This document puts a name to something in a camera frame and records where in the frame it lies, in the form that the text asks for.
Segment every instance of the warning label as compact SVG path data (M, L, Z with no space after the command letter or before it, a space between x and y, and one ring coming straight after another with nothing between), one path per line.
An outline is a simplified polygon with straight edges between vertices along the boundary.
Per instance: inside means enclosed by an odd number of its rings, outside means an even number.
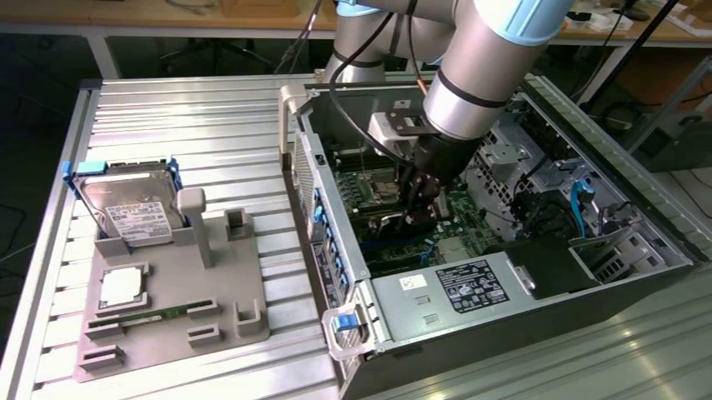
M170 236L170 223L161 202L107 207L107 213L126 241Z
M461 314L508 302L508 293L485 260L437 271L449 302Z

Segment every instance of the table leg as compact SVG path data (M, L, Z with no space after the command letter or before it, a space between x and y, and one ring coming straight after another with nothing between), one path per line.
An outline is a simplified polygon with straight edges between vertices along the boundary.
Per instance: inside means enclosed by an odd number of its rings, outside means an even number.
M119 66L117 65L117 60L111 54L110 44L107 43L107 38L102 34L90 34L84 36L87 42L90 43L91 52L94 54L94 59L97 65L99 66L99 71L102 72L102 78L105 79L119 79L122 74L119 72Z
M605 79L613 72L613 68L616 68L616 65L619 65L619 62L623 60L623 57L626 56L626 53L630 49L630 44L616 47L616 50L613 50L613 52L611 53L609 58L605 60L605 63L603 64L601 69L599 70L599 73L591 81L591 84L587 87L587 90L584 91L577 104L583 104L588 100L591 100L591 98L593 97L593 93L596 93L596 91L601 87L603 83L605 82Z

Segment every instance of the robotic arm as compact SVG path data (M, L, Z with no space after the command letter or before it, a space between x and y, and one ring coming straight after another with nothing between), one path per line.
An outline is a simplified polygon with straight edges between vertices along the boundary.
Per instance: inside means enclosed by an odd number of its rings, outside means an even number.
M406 138L413 142L408 157L414 167L401 167L397 177L406 205L401 221L393 224L400 230L405 223L416 226L418 220L447 217L440 215L445 213L438 207L441 189L468 167L547 41L560 32L573 0L342 1L328 78L342 67L338 82L384 80L385 55L410 55L405 18L413 18L416 58L442 61L422 117L374 114L369 127L370 136L386 148L396 148L394 143ZM344 68L388 13L397 17Z

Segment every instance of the blue latch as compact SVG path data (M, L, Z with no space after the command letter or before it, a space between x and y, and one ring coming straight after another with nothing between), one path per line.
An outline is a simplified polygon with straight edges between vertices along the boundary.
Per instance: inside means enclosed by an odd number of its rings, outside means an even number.
M587 228L583 221L581 210L579 209L580 203L591 203L593 196L596 195L596 190L591 186L588 180L577 180L571 187L571 209L575 212L576 222L579 224L579 231L581 232L581 237L587 237Z
M317 206L314 209L314 222L318 223L324 215L324 206Z
M358 323L358 317L356 314L342 314L334 319L332 325L334 326L334 331L344 332L350 331L352 329L358 329L361 324Z
M83 161L76 167L76 175L102 175L107 172L107 162L106 161Z
M78 199L82 199L82 196L79 195L79 191L76 190L75 183L72 182L72 173L71 173L71 161L63 161L63 181L67 185L67 188L70 188L72 194Z

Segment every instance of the power supply label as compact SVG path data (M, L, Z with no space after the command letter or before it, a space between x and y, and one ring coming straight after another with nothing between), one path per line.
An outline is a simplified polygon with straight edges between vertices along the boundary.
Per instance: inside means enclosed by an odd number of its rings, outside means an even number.
M437 271L449 302L461 314L509 301L487 260Z

